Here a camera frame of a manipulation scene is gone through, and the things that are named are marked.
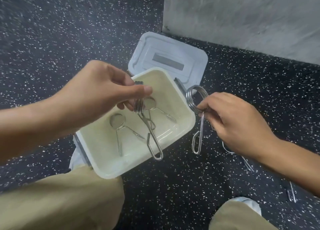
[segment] white lid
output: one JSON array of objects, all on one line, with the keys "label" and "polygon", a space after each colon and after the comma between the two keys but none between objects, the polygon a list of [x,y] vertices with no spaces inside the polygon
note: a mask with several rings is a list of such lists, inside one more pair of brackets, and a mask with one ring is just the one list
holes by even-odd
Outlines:
[{"label": "white lid", "polygon": [[141,36],[128,68],[132,75],[137,75],[152,67],[161,67],[172,79],[179,78],[188,89],[200,84],[207,62],[207,54],[199,48],[146,32]]}]

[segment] white plastic tray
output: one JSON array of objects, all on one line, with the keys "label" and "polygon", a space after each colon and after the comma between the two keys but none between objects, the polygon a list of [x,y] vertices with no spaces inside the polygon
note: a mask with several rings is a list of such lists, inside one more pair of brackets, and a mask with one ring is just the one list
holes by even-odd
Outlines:
[{"label": "white plastic tray", "polygon": [[[194,127],[194,112],[190,110],[181,91],[165,70],[159,67],[151,68],[134,76],[133,80],[151,85],[151,96],[157,101],[157,106],[177,120],[177,123],[174,123],[157,110],[151,111],[152,120],[156,125],[154,133],[162,150]],[[76,132],[94,171],[105,179],[115,178],[151,157],[146,143],[127,128],[121,129],[118,133],[124,154],[122,157],[119,156],[116,131],[109,122],[115,113],[124,115],[126,125],[146,138],[148,129],[138,115],[128,109],[120,110],[117,107]],[[150,145],[155,154],[159,152],[152,138]]]}]

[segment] gray wall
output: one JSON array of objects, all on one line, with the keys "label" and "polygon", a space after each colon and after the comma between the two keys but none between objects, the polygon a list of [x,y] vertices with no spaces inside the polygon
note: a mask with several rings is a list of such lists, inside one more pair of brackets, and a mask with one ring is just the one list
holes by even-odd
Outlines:
[{"label": "gray wall", "polygon": [[163,32],[320,64],[320,0],[165,0]]}]

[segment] shoe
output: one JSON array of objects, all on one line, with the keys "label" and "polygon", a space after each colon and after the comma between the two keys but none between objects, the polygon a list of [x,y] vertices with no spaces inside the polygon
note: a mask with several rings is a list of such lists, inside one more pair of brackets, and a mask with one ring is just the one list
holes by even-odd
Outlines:
[{"label": "shoe", "polygon": [[236,197],[236,198],[232,198],[232,199],[230,199],[228,201],[240,201],[240,202],[243,202],[244,204],[249,206],[252,210],[254,210],[256,213],[258,213],[261,216],[261,208],[260,208],[259,204],[254,200],[251,200],[251,199],[249,199],[247,197]]}]

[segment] leg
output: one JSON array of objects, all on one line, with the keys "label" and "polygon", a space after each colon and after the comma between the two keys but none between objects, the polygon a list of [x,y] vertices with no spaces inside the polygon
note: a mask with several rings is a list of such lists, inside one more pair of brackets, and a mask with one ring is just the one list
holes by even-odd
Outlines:
[{"label": "leg", "polygon": [[209,230],[278,230],[243,202],[229,200],[214,214]]},{"label": "leg", "polygon": [[0,230],[111,230],[123,202],[121,177],[102,179],[78,167],[0,195]]}]

